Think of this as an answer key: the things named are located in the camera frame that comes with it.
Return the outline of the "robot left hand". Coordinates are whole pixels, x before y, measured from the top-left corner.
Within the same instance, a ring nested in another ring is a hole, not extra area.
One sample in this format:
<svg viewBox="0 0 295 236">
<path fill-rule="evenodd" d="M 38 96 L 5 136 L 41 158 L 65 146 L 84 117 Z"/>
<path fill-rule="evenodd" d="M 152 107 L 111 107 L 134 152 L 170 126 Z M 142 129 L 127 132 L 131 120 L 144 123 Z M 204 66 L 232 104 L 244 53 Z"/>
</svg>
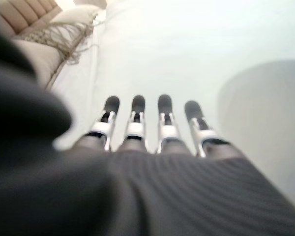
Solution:
<svg viewBox="0 0 295 236">
<path fill-rule="evenodd" d="M 295 236 L 295 207 L 231 143 L 205 158 L 53 141 L 71 117 L 0 32 L 0 236 Z"/>
</svg>

